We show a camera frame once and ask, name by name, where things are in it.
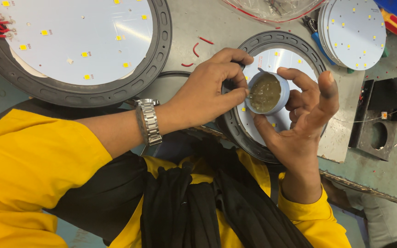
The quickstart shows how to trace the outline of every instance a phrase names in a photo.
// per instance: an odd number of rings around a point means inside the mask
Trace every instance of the mounting hole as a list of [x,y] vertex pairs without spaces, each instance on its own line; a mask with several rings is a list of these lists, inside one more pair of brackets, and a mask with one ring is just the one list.
[[387,143],[387,127],[382,122],[376,122],[371,128],[371,146],[374,149],[384,147]]

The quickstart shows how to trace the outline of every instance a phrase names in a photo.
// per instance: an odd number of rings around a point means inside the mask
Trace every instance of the black rubber gasket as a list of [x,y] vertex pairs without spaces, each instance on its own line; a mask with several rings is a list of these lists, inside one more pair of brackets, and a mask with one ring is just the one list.
[[[325,66],[316,51],[307,42],[292,33],[283,31],[262,32],[250,37],[241,44],[239,49],[251,56],[256,56],[276,45],[283,45],[282,48],[291,47],[304,54],[315,65],[318,74],[325,71]],[[227,80],[223,82],[221,88],[223,94],[230,92],[232,89],[231,82]],[[275,155],[267,147],[254,141],[239,123],[240,118],[236,107],[217,118],[217,126],[233,143],[262,161],[279,164],[280,162]]]
[[133,74],[113,82],[81,86],[26,72],[12,57],[9,45],[0,38],[0,74],[21,91],[50,103],[79,108],[108,106],[130,99],[149,86],[165,65],[173,26],[166,0],[148,0],[153,16],[153,37],[144,60]]

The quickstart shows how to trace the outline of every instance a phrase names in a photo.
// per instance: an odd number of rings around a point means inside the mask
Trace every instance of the left hand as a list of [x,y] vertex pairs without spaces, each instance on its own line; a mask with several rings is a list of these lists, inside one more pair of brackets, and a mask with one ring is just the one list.
[[[166,132],[203,125],[244,101],[249,93],[246,78],[240,65],[231,61],[250,65],[254,58],[243,50],[224,48],[198,65],[175,96],[159,106],[177,120]],[[225,79],[232,79],[237,88],[221,94]]]

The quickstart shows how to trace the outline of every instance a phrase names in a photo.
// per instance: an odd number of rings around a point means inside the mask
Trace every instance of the right hand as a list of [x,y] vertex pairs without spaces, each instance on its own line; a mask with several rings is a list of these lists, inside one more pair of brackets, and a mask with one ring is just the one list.
[[297,69],[280,67],[277,73],[302,90],[291,90],[286,104],[290,130],[277,133],[259,114],[253,114],[255,126],[268,149],[290,172],[318,173],[318,144],[324,124],[339,109],[338,86],[329,71],[321,73],[318,84]]

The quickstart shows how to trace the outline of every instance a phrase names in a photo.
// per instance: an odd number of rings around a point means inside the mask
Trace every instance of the small plastic cup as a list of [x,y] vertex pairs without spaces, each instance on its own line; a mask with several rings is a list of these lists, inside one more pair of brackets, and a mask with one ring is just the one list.
[[279,110],[282,110],[284,108],[284,106],[286,105],[287,101],[289,100],[289,94],[290,94],[289,82],[287,80],[285,80],[284,78],[282,78],[281,76],[279,76],[277,73],[265,71],[261,68],[258,68],[258,70],[260,72],[255,74],[255,76],[252,77],[251,81],[248,82],[248,84],[247,84],[248,89],[251,90],[252,86],[254,86],[254,84],[257,82],[257,80],[261,76],[263,76],[265,73],[268,73],[268,74],[271,74],[272,76],[275,76],[276,79],[280,82],[280,87],[281,87],[280,99],[278,100],[278,103],[275,105],[275,107],[273,107],[273,109],[271,109],[267,112],[264,112],[264,113],[260,113],[256,110],[254,110],[254,108],[252,108],[251,99],[249,97],[246,98],[244,101],[246,102],[247,107],[254,113],[263,114],[263,115],[273,115],[273,114],[277,113]]

